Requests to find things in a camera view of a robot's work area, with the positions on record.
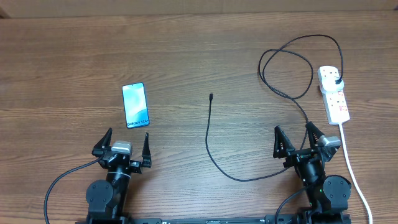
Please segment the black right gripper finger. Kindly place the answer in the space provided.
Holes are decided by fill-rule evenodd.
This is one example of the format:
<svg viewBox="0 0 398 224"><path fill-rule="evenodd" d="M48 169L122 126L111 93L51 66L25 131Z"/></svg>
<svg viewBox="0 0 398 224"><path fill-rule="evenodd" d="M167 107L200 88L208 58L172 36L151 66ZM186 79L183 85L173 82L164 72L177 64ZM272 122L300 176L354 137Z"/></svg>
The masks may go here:
<svg viewBox="0 0 398 224"><path fill-rule="evenodd" d="M324 133L321 132L311 121L306 124L306 129L310 147L312 149L322 147L323 143L321 143L320 138L324 135Z"/></svg>
<svg viewBox="0 0 398 224"><path fill-rule="evenodd" d="M295 151L293 144L280 126L274 128L274 151L273 158L285 158Z"/></svg>

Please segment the blue Samsung Galaxy smartphone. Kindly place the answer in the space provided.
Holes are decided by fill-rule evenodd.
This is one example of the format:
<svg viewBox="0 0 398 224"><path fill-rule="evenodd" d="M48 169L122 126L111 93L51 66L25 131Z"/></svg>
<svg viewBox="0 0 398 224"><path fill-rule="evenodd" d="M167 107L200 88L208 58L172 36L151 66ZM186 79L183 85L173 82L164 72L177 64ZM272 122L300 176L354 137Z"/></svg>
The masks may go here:
<svg viewBox="0 0 398 224"><path fill-rule="evenodd" d="M148 126L150 119L144 84L140 82L124 85L122 93L127 128Z"/></svg>

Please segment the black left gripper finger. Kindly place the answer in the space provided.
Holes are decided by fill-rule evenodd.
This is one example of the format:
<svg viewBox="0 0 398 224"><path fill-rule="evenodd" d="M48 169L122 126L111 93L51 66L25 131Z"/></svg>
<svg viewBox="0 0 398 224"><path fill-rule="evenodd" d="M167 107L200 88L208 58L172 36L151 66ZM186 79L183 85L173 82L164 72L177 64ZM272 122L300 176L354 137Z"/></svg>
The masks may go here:
<svg viewBox="0 0 398 224"><path fill-rule="evenodd" d="M145 140L144 140L144 145L143 145L143 150L142 150L142 158L143 164L151 164L152 159L151 159L151 154L150 154L150 148L149 148L149 133L146 133L145 135Z"/></svg>
<svg viewBox="0 0 398 224"><path fill-rule="evenodd" d="M109 128L106 134L94 145L93 150L104 150L109 147L113 129Z"/></svg>

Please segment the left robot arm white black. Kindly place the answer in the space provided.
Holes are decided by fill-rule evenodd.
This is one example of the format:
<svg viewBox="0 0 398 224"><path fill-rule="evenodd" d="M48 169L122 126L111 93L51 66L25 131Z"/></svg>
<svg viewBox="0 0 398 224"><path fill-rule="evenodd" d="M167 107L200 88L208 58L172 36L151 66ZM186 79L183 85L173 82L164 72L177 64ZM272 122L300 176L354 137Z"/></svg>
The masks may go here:
<svg viewBox="0 0 398 224"><path fill-rule="evenodd" d="M142 160L131 159L132 143L116 141L111 144L112 129L94 145L92 155L107 170L104 180L92 182L86 190L88 202L87 223L134 223L124 211L129 181L132 174L141 174L143 168L152 166L149 135L145 135Z"/></svg>

